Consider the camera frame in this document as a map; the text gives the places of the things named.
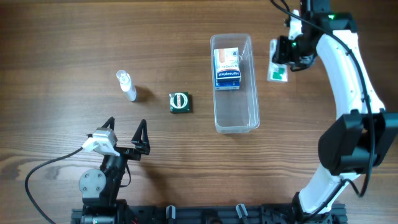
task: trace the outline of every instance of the plastic container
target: plastic container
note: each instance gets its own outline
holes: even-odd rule
[[[210,39],[211,76],[216,130],[221,134],[248,133],[260,125],[256,74],[249,34],[220,34]],[[214,49],[238,47],[241,83],[238,90],[215,90]]]

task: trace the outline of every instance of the spray bottle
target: spray bottle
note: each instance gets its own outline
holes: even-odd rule
[[[116,77],[120,82],[120,87],[122,88],[125,96],[129,101],[134,101],[137,98],[137,90],[134,87],[130,75],[124,71],[120,70],[116,73]]]

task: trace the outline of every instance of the small dark green box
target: small dark green box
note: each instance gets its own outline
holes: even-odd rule
[[[188,92],[170,93],[171,113],[188,113],[189,111]]]

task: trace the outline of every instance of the white bottle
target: white bottle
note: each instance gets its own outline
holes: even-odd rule
[[[127,99],[129,99],[129,101],[136,100],[137,90],[132,83],[130,75],[126,71],[120,70],[116,73],[116,77],[118,78],[120,87],[122,88]]]

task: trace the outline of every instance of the wooden table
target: wooden table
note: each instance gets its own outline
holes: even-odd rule
[[[267,82],[269,41],[288,33],[269,1],[75,2],[0,5],[1,223],[43,223],[25,176],[79,148],[110,116],[122,146],[142,118],[148,122],[150,155],[129,162],[132,184],[119,193],[130,205],[287,203],[308,183],[318,138],[335,120],[333,94],[319,59],[288,83]],[[398,2],[332,6],[353,13],[373,86],[398,111]],[[261,125],[249,134],[215,130],[210,37],[224,33],[253,41]],[[119,69],[132,75],[138,102],[125,99]],[[172,91],[192,95],[192,113],[170,114]],[[350,223],[398,222],[397,150],[395,141],[364,198],[351,187],[339,197]],[[69,223],[71,209],[82,206],[81,174],[101,160],[80,152],[46,166],[31,177],[31,192],[57,223]]]

